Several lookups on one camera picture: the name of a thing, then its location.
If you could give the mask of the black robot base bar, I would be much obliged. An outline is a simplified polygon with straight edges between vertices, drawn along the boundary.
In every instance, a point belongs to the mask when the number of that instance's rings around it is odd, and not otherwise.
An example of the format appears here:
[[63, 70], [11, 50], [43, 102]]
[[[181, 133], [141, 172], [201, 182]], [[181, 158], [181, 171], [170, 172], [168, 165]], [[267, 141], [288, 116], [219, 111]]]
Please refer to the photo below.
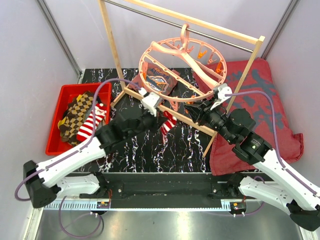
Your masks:
[[242, 174], [213, 176], [210, 173], [97, 173], [102, 186], [81, 199], [126, 199], [131, 196], [202, 195], [214, 199], [241, 199], [237, 188]]

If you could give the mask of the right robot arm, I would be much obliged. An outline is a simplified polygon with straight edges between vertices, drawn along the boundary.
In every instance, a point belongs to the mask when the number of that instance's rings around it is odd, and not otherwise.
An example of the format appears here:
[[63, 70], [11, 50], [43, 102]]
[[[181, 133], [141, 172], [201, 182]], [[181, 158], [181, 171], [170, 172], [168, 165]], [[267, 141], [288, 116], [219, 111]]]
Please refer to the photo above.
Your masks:
[[249, 176], [227, 185], [228, 195], [253, 197], [277, 207], [308, 231], [320, 227], [320, 188], [286, 163], [261, 136], [252, 129], [256, 122], [244, 108], [225, 115], [218, 107], [204, 103], [186, 104], [192, 121], [209, 124], [218, 135], [233, 146], [232, 152], [241, 161], [267, 174], [279, 188], [261, 184]]

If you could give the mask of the red white striped sock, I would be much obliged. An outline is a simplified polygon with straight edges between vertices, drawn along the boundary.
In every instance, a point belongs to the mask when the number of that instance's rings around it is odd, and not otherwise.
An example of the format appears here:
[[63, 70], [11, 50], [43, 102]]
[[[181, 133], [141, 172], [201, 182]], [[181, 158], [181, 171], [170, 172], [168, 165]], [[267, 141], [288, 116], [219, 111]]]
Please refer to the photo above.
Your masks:
[[93, 119], [93, 113], [91, 112], [86, 118], [85, 122], [79, 127], [76, 134], [76, 139], [83, 142], [90, 138], [93, 134], [94, 128], [97, 129], [99, 125], [103, 123], [107, 116], [107, 106], [103, 103], [97, 103], [94, 107], [95, 120]]
[[160, 131], [162, 133], [162, 136], [165, 137], [168, 132], [176, 126], [177, 124], [177, 118], [172, 115], [170, 112], [168, 111], [164, 111], [163, 112], [164, 117], [167, 118], [167, 120], [161, 125], [160, 127]]

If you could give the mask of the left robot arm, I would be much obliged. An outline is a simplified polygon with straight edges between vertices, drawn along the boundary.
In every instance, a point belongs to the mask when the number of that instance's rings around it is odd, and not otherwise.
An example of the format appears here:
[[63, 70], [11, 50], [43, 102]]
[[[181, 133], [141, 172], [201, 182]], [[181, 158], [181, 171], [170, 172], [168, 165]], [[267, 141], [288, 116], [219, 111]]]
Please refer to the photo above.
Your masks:
[[122, 144], [145, 131], [157, 132], [166, 118], [162, 113], [145, 111], [138, 118], [115, 118], [99, 128], [93, 138], [44, 162], [27, 161], [23, 165], [23, 184], [34, 208], [42, 208], [57, 197], [103, 198], [108, 184], [100, 173], [68, 175], [78, 168], [118, 150]]

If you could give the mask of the pink round clip hanger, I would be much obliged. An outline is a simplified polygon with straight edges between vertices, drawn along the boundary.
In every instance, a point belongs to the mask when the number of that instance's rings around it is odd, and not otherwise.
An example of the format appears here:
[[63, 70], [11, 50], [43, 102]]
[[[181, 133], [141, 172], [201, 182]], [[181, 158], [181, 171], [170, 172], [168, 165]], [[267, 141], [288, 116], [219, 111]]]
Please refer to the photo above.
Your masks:
[[[223, 55], [212, 45], [191, 38], [187, 28], [182, 26], [178, 37], [152, 41], [142, 54], [138, 71], [140, 82], [148, 92], [154, 92], [169, 102], [185, 103], [212, 96], [213, 89], [223, 84], [227, 77], [227, 64]], [[169, 95], [155, 92], [143, 77], [144, 62], [158, 65], [177, 80]]]

